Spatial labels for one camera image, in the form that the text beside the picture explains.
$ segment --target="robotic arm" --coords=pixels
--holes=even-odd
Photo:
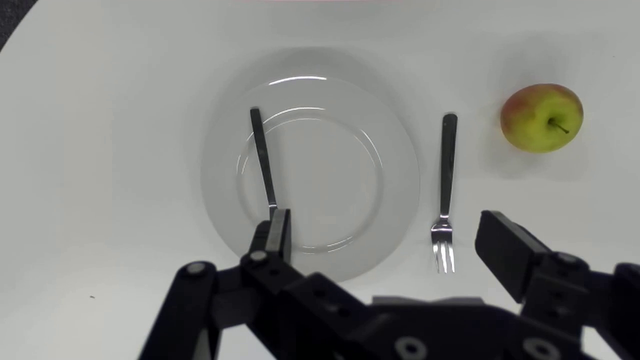
[[[290,265],[290,209],[256,228],[229,269],[178,269],[140,360],[186,360],[201,329],[216,358],[224,327],[246,323],[279,360],[578,360],[584,325],[619,358],[640,358],[640,265],[597,274],[552,251],[499,211],[482,211],[475,251],[520,314],[478,301],[386,297],[361,304],[322,274]]]

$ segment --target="plate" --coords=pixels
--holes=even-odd
[[[201,153],[205,209],[237,253],[268,218],[250,125],[264,116],[273,188],[291,209],[291,263],[357,276],[403,238],[417,207],[417,155],[400,111],[363,64],[335,51],[256,61],[219,101]]]

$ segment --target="white table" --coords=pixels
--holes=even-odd
[[[422,206],[400,248],[344,281],[371,294],[482,295],[516,310],[473,255],[479,209],[597,269],[640,261],[640,4],[44,0],[0,53],[1,358],[135,358],[178,265],[236,253],[201,206],[199,146],[233,69],[278,48],[361,56],[398,87]],[[495,125],[520,85],[559,81],[586,122],[547,155]],[[458,267],[433,271],[439,116],[459,114]],[[268,358],[242,329],[222,358]],[[599,358],[611,353],[587,340]]]

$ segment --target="green apple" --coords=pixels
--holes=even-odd
[[[559,84],[531,84],[512,94],[499,111],[505,139],[525,152],[552,152],[581,125],[578,95]]]

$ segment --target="metal fork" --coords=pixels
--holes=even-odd
[[[454,228],[450,218],[454,157],[456,157],[456,128],[458,116],[442,118],[442,148],[439,148],[439,213],[431,223],[431,246],[439,271],[456,271]]]

